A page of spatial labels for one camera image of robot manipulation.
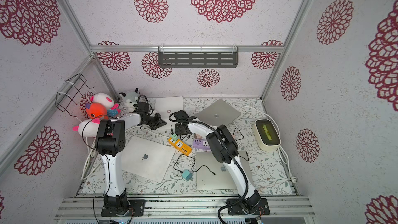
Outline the green charger plug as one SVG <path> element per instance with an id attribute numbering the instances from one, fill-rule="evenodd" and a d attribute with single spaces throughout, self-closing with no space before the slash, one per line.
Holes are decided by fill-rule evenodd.
<path id="1" fill-rule="evenodd" d="M 172 134 L 172 135 L 171 135 L 171 138 L 172 138 L 174 141 L 178 141 L 178 140 L 179 140 L 179 137 L 178 137 L 177 134 Z"/>

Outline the teal charger plug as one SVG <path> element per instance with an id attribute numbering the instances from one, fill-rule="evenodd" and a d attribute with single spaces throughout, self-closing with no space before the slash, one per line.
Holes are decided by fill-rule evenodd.
<path id="1" fill-rule="evenodd" d="M 185 181 L 190 181 L 193 177 L 193 174 L 189 170 L 184 170 L 181 176 Z"/>

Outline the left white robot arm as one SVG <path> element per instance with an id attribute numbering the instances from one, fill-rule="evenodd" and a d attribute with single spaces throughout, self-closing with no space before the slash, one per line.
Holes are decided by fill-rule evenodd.
<path id="1" fill-rule="evenodd" d="M 94 129 L 96 135 L 94 150 L 101 155 L 104 163 L 107 184 L 104 204 L 121 205 L 122 201 L 127 200 L 121 168 L 121 153 L 126 144 L 126 130 L 142 125 L 149 125 L 154 130 L 166 125 L 166 122 L 162 120 L 160 114 L 153 114 L 153 108 L 147 101 L 138 102 L 133 112 L 122 118 L 109 116 L 106 110 L 88 115 L 91 119 L 79 127 L 78 131 L 82 136 L 89 136 L 87 127 L 92 123 L 98 125 Z"/>

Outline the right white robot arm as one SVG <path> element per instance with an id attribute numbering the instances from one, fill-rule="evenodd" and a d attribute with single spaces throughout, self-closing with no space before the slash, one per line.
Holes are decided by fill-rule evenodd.
<path id="1" fill-rule="evenodd" d="M 196 119 L 195 116 L 189 116 L 183 110 L 171 113 L 169 120 L 182 124 L 191 133 L 206 138 L 212 155 L 226 167 L 236 185 L 239 199 L 234 204 L 253 210 L 259 204 L 261 197 L 241 164 L 237 142 L 228 128 L 224 125 L 213 127 Z"/>

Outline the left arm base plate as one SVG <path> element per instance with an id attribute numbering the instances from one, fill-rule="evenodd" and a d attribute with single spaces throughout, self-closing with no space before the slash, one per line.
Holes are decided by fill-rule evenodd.
<path id="1" fill-rule="evenodd" d="M 104 205 L 101 211 L 101 217 L 123 217 L 123 216 L 133 216 L 141 217 L 143 216 L 146 201 L 142 199 L 132 199 L 127 200 L 127 203 L 120 203 L 117 205 Z"/>

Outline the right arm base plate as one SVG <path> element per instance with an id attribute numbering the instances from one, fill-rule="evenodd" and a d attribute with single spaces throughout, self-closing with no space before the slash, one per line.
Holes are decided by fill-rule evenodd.
<path id="1" fill-rule="evenodd" d="M 238 216 L 238 215 L 270 215 L 270 208 L 268 205 L 268 201 L 265 198 L 261 198 L 260 201 L 251 206 L 249 203 L 242 201 L 236 205 L 228 207 L 228 214 L 230 216 Z"/>

